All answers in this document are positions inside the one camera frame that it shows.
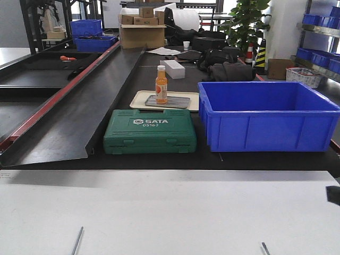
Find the traffic cone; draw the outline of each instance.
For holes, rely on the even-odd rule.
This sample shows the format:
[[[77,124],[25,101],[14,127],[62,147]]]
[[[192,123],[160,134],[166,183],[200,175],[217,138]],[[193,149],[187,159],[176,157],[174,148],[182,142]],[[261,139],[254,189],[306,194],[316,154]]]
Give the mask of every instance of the traffic cone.
[[[265,72],[265,66],[266,66],[266,40],[262,39],[261,45],[259,47],[259,51],[255,58],[255,64],[254,67],[256,69],[257,74],[264,75]]]
[[[253,43],[250,42],[248,46],[248,51],[246,52],[245,55],[245,63],[247,65],[253,66]]]

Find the sata logo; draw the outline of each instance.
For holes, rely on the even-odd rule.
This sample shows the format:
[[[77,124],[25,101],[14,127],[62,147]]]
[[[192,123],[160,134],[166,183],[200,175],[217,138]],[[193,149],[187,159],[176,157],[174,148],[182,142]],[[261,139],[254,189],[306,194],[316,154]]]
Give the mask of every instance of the sata logo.
[[[144,120],[141,120],[141,119],[136,119],[136,120],[133,120],[133,124],[136,124],[136,125],[139,125],[139,124],[143,124],[144,123]]]
[[[169,123],[168,120],[141,120],[140,118],[133,120],[133,124],[140,125],[140,124],[163,124]]]
[[[154,124],[154,123],[169,123],[167,120],[145,120],[146,124]]]

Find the metal pin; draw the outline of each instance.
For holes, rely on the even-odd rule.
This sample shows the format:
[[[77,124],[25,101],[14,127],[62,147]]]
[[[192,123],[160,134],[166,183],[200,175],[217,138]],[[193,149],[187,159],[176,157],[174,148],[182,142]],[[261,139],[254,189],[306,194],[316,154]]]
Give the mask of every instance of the metal pin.
[[[218,153],[219,154],[219,158],[221,159],[221,161],[223,162],[223,157],[221,155],[221,153]]]
[[[270,255],[270,253],[269,253],[269,251],[268,251],[268,249],[267,249],[267,246],[266,246],[266,244],[265,244],[264,242],[262,242],[262,246],[263,246],[263,248],[264,248],[266,254],[267,254],[267,255]]]
[[[78,248],[78,245],[79,245],[79,241],[80,241],[80,237],[81,237],[81,235],[83,233],[83,230],[84,230],[84,227],[81,227],[80,231],[79,231],[79,234],[78,234],[78,237],[76,238],[75,245],[73,247],[72,255],[75,255],[75,252],[77,251],[77,248]]]

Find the potted plant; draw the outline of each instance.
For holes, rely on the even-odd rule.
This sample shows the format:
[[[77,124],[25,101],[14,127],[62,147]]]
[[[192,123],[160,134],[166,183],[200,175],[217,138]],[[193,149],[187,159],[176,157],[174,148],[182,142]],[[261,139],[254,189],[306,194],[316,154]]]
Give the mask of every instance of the potted plant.
[[[231,30],[228,42],[231,46],[238,47],[246,53],[249,43],[253,43],[253,49],[259,47],[259,38],[264,37],[262,30],[269,30],[270,25],[262,22],[262,18],[271,16],[262,14],[269,7],[270,0],[237,0],[235,8],[231,9]]]

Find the blue plastic crate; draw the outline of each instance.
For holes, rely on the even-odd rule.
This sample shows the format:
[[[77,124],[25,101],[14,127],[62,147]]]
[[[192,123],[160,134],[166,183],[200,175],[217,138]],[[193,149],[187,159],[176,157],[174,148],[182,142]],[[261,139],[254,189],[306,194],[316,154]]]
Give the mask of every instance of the blue plastic crate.
[[[89,36],[101,33],[101,20],[76,20],[70,22],[73,35]]]
[[[317,26],[320,22],[320,18],[321,18],[321,16],[319,16],[319,15],[305,14],[303,16],[302,23]]]
[[[325,151],[340,107],[300,82],[200,82],[211,151]]]
[[[103,32],[97,33],[95,35],[86,35],[86,36],[102,36]],[[75,44],[75,39],[79,37],[83,37],[84,35],[72,35],[73,43]]]
[[[327,52],[323,52],[322,50],[317,50],[317,49],[297,48],[296,56],[303,60],[310,61],[313,53],[319,53],[321,55],[328,54]]]
[[[79,52],[104,52],[115,42],[118,41],[115,36],[101,36],[101,39],[81,39],[76,38],[76,49]]]
[[[330,17],[320,17],[318,26],[327,27]]]
[[[333,6],[330,12],[330,16],[340,18],[340,7]]]
[[[328,69],[340,74],[340,59],[331,59],[329,61]]]
[[[339,26],[340,19],[337,17],[329,17],[327,27],[328,28],[337,28]]]
[[[328,68],[329,60],[330,60],[330,54],[312,53],[312,58],[310,62],[312,62],[315,65]]]

